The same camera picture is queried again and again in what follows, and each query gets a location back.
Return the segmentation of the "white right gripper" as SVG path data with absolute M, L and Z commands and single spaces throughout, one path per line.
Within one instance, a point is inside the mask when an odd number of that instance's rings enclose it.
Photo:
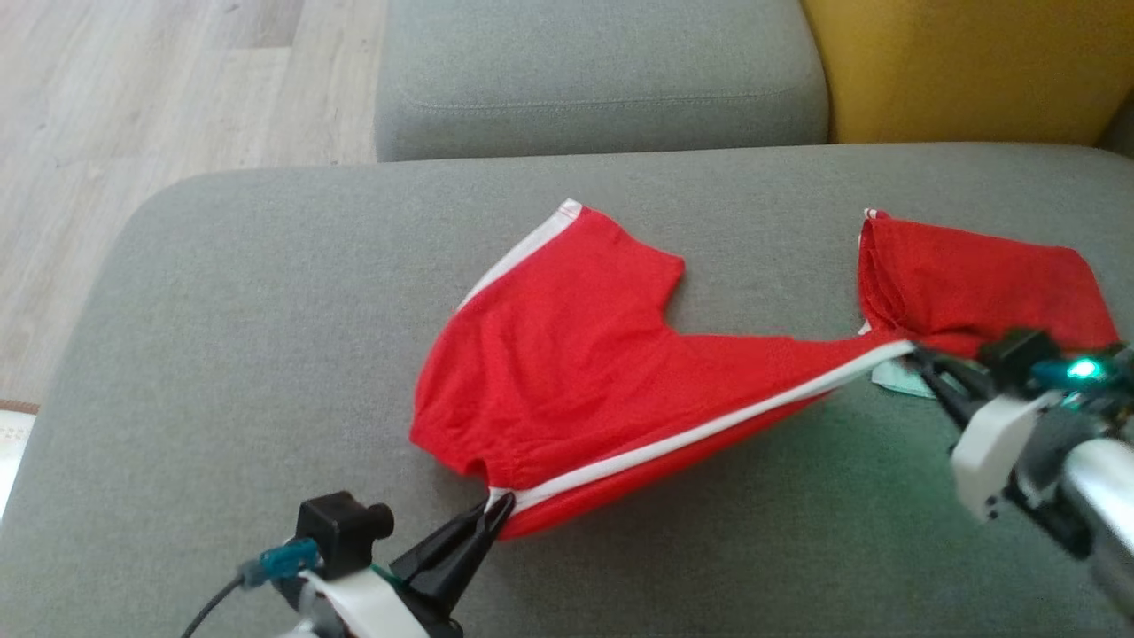
M 1049 393 L 1033 400 L 996 395 L 989 373 L 950 354 L 914 344 L 905 367 L 919 375 L 960 432 L 951 450 L 960 505 L 981 524 L 1015 507 L 1076 560 L 1092 553 L 1093 533 L 1069 490 L 1064 467 L 1075 448 L 1103 437 L 1102 425 Z

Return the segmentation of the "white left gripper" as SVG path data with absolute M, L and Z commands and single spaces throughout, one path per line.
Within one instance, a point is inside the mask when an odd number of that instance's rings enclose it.
M 390 570 L 450 613 L 479 572 L 516 507 L 515 497 L 475 505 L 393 560 Z M 276 582 L 299 616 L 284 637 L 464 637 L 462 626 L 369 568 L 325 580 L 312 571 Z

